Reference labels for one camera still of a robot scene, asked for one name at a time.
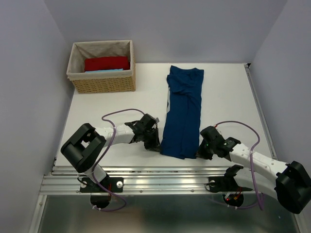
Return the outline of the dark blue t shirt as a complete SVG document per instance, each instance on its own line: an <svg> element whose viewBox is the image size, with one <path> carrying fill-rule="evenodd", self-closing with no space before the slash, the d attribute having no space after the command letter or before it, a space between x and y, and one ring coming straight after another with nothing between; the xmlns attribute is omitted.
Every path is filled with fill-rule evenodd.
<svg viewBox="0 0 311 233"><path fill-rule="evenodd" d="M170 67L168 99L161 154L178 159L195 159L201 124L202 69Z"/></svg>

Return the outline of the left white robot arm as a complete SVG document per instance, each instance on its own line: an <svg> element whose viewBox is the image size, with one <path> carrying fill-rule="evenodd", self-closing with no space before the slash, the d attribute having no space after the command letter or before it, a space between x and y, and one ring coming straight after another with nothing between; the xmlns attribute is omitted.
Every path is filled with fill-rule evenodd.
<svg viewBox="0 0 311 233"><path fill-rule="evenodd" d="M95 128L85 123L63 144L60 151L78 173L86 175L97 191L112 188L121 192L116 182L110 182L108 174L97 160L103 148L116 144L143 142L144 148L160 151L158 136L159 120L144 114L140 120L126 122L111 128Z"/></svg>

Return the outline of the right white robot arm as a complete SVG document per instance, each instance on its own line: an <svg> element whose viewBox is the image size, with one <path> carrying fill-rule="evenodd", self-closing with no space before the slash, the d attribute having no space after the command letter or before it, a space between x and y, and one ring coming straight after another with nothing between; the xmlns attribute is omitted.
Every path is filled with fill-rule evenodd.
<svg viewBox="0 0 311 233"><path fill-rule="evenodd" d="M287 211L299 214L311 200L311 178L297 161L286 163L248 148L241 141L225 139L214 126L200 132L203 141L197 154L204 159L214 155L233 162L223 176L209 177L206 190L223 193L227 205L240 207L244 191L276 199Z"/></svg>

